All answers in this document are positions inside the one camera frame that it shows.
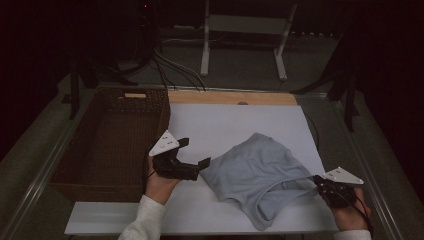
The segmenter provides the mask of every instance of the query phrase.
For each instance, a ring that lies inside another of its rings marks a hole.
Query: person's left hand
[[[153,170],[153,157],[148,156],[147,161],[149,163],[149,175],[154,172]],[[153,173],[147,179],[147,187],[145,195],[154,201],[165,205],[171,196],[175,186],[181,182],[180,179],[169,179],[159,176],[157,173]]]

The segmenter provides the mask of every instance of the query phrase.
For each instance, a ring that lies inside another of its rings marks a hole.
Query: hand
[[[149,174],[153,173],[153,157],[148,156],[147,161],[149,163]],[[165,205],[171,196],[175,186],[181,182],[179,179],[168,179],[159,176],[157,173],[153,173],[147,179],[147,187],[145,195],[154,201]]]
[[[362,206],[359,200],[356,201],[355,206],[365,215],[368,214],[370,217],[371,210],[365,204],[364,193],[362,189],[355,188],[356,196],[364,203]],[[336,220],[336,225],[340,231],[349,231],[349,230],[369,230],[366,221],[362,216],[352,207],[347,208],[332,208],[334,218]]]

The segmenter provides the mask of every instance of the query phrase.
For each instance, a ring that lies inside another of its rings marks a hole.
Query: metal frame
[[[275,63],[277,65],[278,76],[281,80],[287,80],[287,73],[282,58],[286,45],[297,4],[293,4],[288,18],[259,18],[259,17],[239,17],[228,15],[215,15],[209,12],[209,0],[205,3],[205,37],[203,44],[202,64],[200,75],[207,76],[209,73],[209,31],[246,32],[263,34],[281,34],[281,42],[278,48],[274,49]]]
[[[91,93],[88,94],[86,98],[84,98],[81,111],[76,114],[73,120],[69,120],[69,122],[65,125],[57,143],[53,146],[52,151],[50,152],[43,166],[32,180],[23,198],[21,199],[21,202],[19,203],[12,217],[9,219],[9,222],[6,224],[3,232],[0,235],[0,239],[16,239],[19,232],[21,232],[21,229],[23,228],[38,199],[47,186],[51,175],[59,164],[61,156],[68,146],[72,138],[72,134],[76,131],[78,124],[85,113],[85,110],[88,108],[89,100],[92,97],[93,94]]]
[[[363,174],[364,181],[367,183],[367,190],[370,192],[371,199],[374,203],[374,207],[380,217],[384,229],[387,232],[387,236],[391,240],[403,240],[402,232],[396,224],[395,219],[387,205],[386,199],[375,180],[371,167],[368,165],[368,161],[361,151],[361,147],[358,144],[358,139],[354,133],[349,132],[346,125],[344,124],[344,109],[340,101],[331,102],[333,110],[338,118],[339,125],[341,126],[343,133],[346,136],[347,141],[352,152],[355,154],[355,158],[358,163],[358,167]]]

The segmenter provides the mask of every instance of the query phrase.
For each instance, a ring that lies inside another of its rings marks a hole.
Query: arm
[[[355,194],[359,200],[356,201],[355,206],[364,214],[370,215],[371,210],[365,205],[364,193],[362,189],[355,188]],[[332,208],[336,225],[340,232],[334,234],[335,240],[370,240],[371,234],[368,231],[368,226],[362,216],[355,211],[352,207],[347,208]]]
[[[160,238],[162,219],[165,215],[165,203],[175,186],[181,181],[160,177],[153,170],[153,158],[148,157],[149,172],[146,194],[141,198],[137,218],[130,223],[119,236],[119,240],[154,240]]]

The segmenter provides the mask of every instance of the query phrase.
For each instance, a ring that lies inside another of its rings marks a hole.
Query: person's right hand
[[[355,206],[361,210],[362,213],[370,217],[371,210],[365,204],[364,193],[362,189],[355,188],[356,196],[362,201],[364,206],[362,206],[359,200],[356,201]],[[349,231],[349,230],[369,230],[366,221],[363,217],[352,207],[346,208],[332,208],[334,218],[336,220],[336,225],[340,231]]]

